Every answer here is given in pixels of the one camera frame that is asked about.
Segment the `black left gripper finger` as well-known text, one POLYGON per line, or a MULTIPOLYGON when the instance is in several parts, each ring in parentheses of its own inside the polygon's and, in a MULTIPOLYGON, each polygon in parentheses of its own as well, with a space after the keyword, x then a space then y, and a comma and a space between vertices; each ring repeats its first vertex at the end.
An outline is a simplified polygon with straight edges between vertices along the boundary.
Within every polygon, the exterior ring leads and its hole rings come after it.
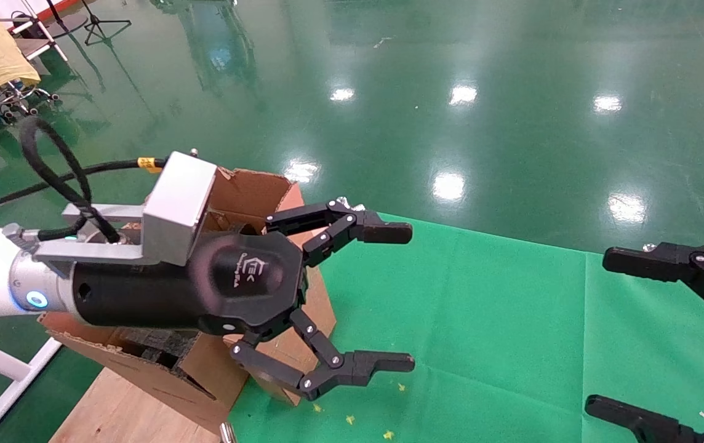
POLYGON ((373 210, 354 210, 338 200, 282 210, 266 217, 266 232, 285 236, 320 233, 302 244, 305 266, 318 266, 351 241, 373 244, 408 244, 413 225, 386 222, 373 210))
POLYGON ((379 371, 410 372, 414 357, 391 351, 347 351, 340 353, 302 309, 294 309, 287 325, 291 326, 318 359, 318 366, 309 373, 256 350, 262 336, 245 332, 231 349, 231 356, 243 369, 263 376, 282 389, 307 401, 318 400, 339 385, 366 386, 379 371))

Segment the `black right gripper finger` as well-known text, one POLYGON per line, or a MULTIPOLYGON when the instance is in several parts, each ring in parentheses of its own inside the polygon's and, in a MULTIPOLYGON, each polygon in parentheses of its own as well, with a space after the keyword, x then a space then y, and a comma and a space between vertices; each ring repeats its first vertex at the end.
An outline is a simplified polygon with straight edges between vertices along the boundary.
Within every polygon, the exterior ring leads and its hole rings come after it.
POLYGON ((638 442, 704 442, 704 432, 698 433, 675 418, 607 396, 588 396, 585 412, 599 420, 628 429, 638 442))
POLYGON ((704 300, 704 245, 645 244, 642 250, 610 247, 602 259, 604 269, 655 281, 678 282, 704 300))

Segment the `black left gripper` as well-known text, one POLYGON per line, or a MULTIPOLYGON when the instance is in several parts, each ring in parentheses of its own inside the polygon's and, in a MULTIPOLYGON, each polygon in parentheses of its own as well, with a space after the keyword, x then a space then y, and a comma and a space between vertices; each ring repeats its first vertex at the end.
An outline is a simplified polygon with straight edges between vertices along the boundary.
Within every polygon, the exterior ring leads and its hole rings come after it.
POLYGON ((183 266, 77 263, 87 324, 276 337, 308 288, 303 252, 280 233, 203 233, 183 266))

